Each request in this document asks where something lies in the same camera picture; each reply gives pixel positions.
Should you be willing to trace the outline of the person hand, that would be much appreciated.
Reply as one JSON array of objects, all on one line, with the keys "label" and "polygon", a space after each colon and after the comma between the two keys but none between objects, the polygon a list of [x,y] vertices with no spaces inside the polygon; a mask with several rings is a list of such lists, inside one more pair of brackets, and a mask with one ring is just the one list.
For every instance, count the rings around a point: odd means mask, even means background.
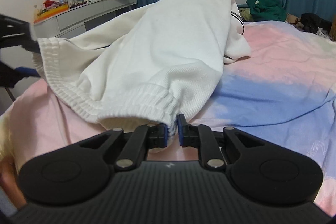
[{"label": "person hand", "polygon": [[12,156],[5,156],[1,160],[1,187],[17,209],[25,206],[26,200],[17,185],[15,161]]}]

